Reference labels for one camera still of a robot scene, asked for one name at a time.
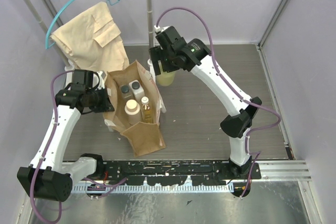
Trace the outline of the green pump lotion bottle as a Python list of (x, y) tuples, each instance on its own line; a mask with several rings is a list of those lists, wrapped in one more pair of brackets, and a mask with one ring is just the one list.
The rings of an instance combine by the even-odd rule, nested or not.
[(175, 72), (162, 72), (160, 75), (156, 76), (157, 83), (163, 87), (170, 86), (174, 79)]

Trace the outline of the clear bottle black cap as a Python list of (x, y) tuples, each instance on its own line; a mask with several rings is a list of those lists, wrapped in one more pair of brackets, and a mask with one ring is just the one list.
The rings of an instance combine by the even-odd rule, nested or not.
[(122, 98), (125, 102), (129, 100), (134, 100), (134, 95), (128, 84), (122, 85), (120, 87), (120, 91), (121, 91)]

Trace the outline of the beige bottle wide cap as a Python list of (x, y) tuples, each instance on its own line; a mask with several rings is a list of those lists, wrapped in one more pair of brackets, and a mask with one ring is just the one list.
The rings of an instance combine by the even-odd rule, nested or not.
[(142, 121), (141, 108), (136, 100), (127, 101), (124, 110), (127, 114), (128, 122), (131, 125), (135, 125)]

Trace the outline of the white bottle black cap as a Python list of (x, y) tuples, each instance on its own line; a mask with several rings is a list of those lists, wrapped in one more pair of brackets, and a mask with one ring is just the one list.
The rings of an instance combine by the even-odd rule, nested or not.
[(131, 81), (129, 83), (130, 90), (133, 93), (135, 100), (141, 104), (141, 99), (145, 96), (144, 88), (141, 86), (138, 80)]

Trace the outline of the amber bottle white cap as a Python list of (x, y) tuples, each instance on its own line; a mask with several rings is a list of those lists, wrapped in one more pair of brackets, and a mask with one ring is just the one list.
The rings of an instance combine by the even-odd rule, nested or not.
[(141, 99), (142, 104), (142, 115), (145, 123), (153, 123), (152, 110), (149, 103), (149, 98), (144, 96)]

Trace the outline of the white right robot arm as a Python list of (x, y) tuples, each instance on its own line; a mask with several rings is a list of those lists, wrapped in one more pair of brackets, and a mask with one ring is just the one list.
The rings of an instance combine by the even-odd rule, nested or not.
[(210, 56), (210, 49), (199, 39), (190, 42), (179, 35), (174, 26), (154, 26), (158, 46), (149, 50), (151, 71), (157, 77), (164, 73), (185, 70), (198, 77), (217, 96), (228, 112), (221, 129), (230, 142), (229, 166), (233, 177), (241, 179), (251, 167), (251, 155), (245, 150), (245, 137), (261, 105), (259, 97), (243, 92), (227, 75), (219, 74), (220, 66)]

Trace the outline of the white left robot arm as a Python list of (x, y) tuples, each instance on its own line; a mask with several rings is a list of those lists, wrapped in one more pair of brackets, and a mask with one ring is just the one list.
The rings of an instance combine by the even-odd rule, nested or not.
[(52, 93), (53, 115), (43, 142), (27, 167), (20, 167), (17, 178), (31, 199), (64, 202), (72, 186), (86, 177), (101, 179), (105, 174), (103, 158), (85, 153), (69, 166), (64, 154), (72, 131), (82, 115), (113, 112), (104, 71), (69, 71), (71, 82)]

